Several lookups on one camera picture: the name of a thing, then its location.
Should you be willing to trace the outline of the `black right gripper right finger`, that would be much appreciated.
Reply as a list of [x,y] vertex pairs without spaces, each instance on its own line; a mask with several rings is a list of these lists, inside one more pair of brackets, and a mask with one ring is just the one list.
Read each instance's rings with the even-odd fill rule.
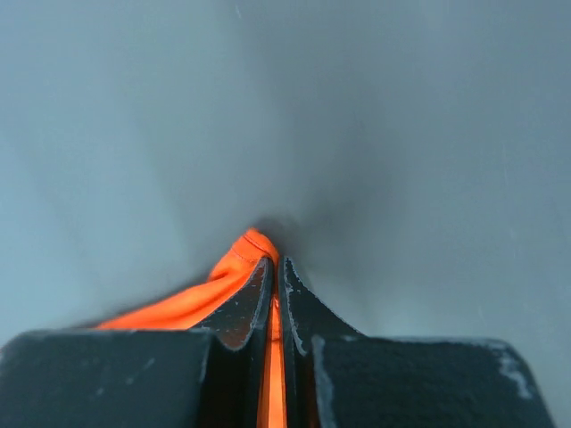
[[551,427],[535,379],[506,342],[375,338],[279,262],[285,402],[291,427]]

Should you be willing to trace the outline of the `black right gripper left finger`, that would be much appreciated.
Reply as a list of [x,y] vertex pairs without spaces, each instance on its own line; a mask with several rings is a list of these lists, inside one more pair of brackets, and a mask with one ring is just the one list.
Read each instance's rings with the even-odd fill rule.
[[274,268],[196,327],[32,331],[1,350],[4,427],[254,427]]

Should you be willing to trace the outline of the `orange t shirt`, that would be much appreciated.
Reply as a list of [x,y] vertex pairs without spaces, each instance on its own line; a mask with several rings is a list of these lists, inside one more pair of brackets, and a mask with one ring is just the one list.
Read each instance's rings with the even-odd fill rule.
[[[277,264],[278,256],[273,242],[258,229],[250,228],[233,243],[205,282],[107,319],[96,327],[101,330],[187,330],[196,327],[246,285],[262,258],[267,257]],[[269,306],[269,337],[264,340],[264,357],[261,426],[285,427],[284,352],[276,294],[272,295]]]

